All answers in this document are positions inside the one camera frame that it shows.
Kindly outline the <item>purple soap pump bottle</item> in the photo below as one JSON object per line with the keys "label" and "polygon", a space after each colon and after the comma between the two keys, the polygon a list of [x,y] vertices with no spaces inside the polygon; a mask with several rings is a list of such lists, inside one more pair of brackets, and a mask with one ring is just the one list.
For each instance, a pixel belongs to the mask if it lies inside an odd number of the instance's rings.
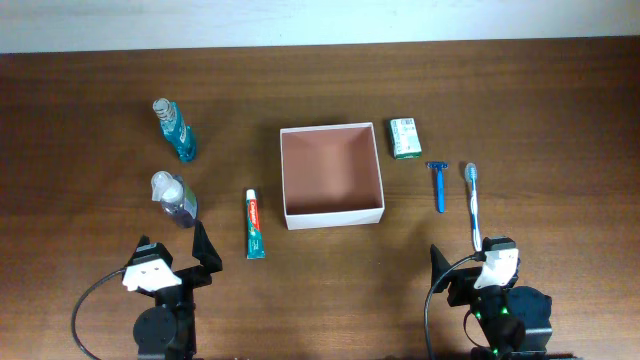
{"label": "purple soap pump bottle", "polygon": [[151,178],[151,188],[151,199],[158,202],[164,213],[179,227],[195,226],[199,209],[198,201],[180,175],[158,171]]}

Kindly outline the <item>green mouthwash bottle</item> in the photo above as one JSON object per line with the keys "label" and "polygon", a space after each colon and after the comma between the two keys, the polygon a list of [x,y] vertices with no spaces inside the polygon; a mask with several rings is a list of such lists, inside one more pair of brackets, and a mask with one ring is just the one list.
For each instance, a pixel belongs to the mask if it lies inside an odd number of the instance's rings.
{"label": "green mouthwash bottle", "polygon": [[179,159],[182,162],[193,161],[197,152],[195,136],[177,103],[160,98],[154,101],[152,108],[159,119],[163,136],[173,146]]}

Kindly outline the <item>green white soap box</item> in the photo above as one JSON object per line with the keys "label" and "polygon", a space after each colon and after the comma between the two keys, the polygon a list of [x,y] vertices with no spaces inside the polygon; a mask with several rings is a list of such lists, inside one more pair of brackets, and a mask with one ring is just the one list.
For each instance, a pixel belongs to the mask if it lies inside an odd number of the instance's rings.
{"label": "green white soap box", "polygon": [[419,158],[422,155],[422,146],[414,118],[391,119],[389,132],[395,159]]}

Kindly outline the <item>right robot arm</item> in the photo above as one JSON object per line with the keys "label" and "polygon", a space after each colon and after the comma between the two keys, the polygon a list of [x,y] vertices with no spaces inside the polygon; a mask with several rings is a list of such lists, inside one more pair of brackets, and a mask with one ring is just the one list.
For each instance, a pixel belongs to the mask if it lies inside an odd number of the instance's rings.
{"label": "right robot arm", "polygon": [[451,307],[466,306],[474,317],[485,346],[476,343],[472,359],[545,359],[552,335],[552,298],[529,286],[517,286],[519,249],[508,237],[485,238],[481,250],[453,264],[436,246],[430,247],[431,288],[448,292]]}

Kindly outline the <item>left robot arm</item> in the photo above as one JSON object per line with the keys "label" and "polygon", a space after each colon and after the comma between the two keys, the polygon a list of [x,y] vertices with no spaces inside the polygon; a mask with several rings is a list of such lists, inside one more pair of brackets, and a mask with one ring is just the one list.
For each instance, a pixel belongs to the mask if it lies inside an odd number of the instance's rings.
{"label": "left robot arm", "polygon": [[139,359],[192,359],[197,353],[193,292],[211,285],[212,275],[223,269],[199,220],[194,226],[192,256],[199,261],[197,266],[174,271],[167,248],[143,236],[126,263],[122,284],[155,301],[133,326]]}

